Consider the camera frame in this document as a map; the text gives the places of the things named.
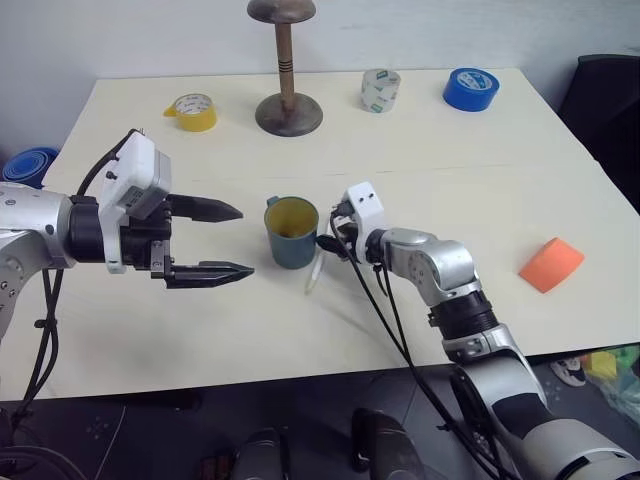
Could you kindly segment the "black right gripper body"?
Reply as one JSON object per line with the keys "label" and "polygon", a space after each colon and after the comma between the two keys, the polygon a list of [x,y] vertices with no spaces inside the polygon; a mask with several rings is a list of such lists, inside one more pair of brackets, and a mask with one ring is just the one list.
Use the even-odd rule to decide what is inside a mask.
{"label": "black right gripper body", "polygon": [[336,255],[343,261],[352,258],[355,262],[363,262],[363,257],[357,248],[360,227],[356,213],[332,212],[329,227],[335,238]]}

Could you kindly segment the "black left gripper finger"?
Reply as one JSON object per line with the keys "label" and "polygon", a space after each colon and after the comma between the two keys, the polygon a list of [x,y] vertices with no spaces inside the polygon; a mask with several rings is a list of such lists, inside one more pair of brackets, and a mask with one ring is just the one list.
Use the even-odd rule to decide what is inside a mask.
{"label": "black left gripper finger", "polygon": [[243,213],[235,207],[216,199],[170,194],[173,216],[189,218],[196,222],[219,223],[241,219]]}
{"label": "black left gripper finger", "polygon": [[164,275],[168,289],[215,288],[240,281],[255,272],[228,261],[201,261],[197,265],[172,265]]}

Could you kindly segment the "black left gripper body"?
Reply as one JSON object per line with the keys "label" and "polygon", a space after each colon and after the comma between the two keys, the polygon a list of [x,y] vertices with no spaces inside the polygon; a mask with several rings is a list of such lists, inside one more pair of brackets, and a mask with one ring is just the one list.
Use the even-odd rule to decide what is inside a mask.
{"label": "black left gripper body", "polygon": [[120,228],[123,264],[138,271],[149,271],[152,279],[166,280],[171,275],[170,239],[172,207],[163,200],[146,218],[130,216]]}

